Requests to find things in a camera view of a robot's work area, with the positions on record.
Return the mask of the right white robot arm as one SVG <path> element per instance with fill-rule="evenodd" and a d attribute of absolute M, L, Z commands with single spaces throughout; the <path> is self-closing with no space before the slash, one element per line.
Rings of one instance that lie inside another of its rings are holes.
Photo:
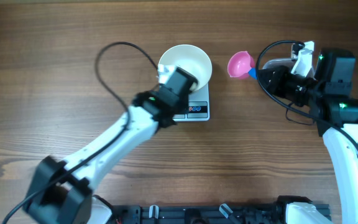
<path fill-rule="evenodd" d="M 358 99 L 351 98 L 356 58 L 345 49 L 323 48 L 312 67 L 313 48 L 292 43 L 292 56 L 255 62 L 255 77 L 273 101 L 312 119 L 329 152 L 339 191 L 342 222 L 358 223 Z"/>

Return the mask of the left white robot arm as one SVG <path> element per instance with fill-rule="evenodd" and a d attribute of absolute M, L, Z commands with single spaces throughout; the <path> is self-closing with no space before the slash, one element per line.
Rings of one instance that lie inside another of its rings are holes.
<path fill-rule="evenodd" d="M 188 96 L 201 78 L 173 65 L 158 71 L 158 90 L 136 94 L 110 128 L 83 149 L 56 161 L 48 156 L 37 166 L 22 208 L 37 223 L 108 223 L 112 209 L 94 191 L 110 170 L 173 117 L 188 109 Z"/>

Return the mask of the pink scoop blue handle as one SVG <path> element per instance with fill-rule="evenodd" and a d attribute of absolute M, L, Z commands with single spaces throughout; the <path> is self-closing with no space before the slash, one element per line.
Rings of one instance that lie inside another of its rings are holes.
<path fill-rule="evenodd" d="M 231 78 L 256 79 L 255 61 L 248 51 L 240 51 L 235 53 L 227 64 L 227 72 Z"/>

